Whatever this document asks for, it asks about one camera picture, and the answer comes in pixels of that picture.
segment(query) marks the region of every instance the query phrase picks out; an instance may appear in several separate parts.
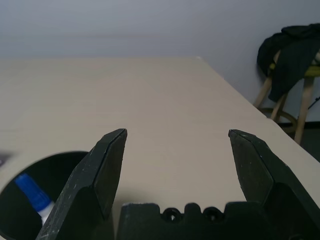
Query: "table surface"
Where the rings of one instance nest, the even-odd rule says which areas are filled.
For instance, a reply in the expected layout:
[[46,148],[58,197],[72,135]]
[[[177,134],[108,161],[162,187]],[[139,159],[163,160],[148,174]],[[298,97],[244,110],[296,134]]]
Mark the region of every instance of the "table surface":
[[239,129],[263,139],[320,206],[320,164],[199,57],[0,60],[0,111],[0,151],[12,154],[0,189],[35,161],[126,128],[115,211],[223,211],[245,201],[228,138]]

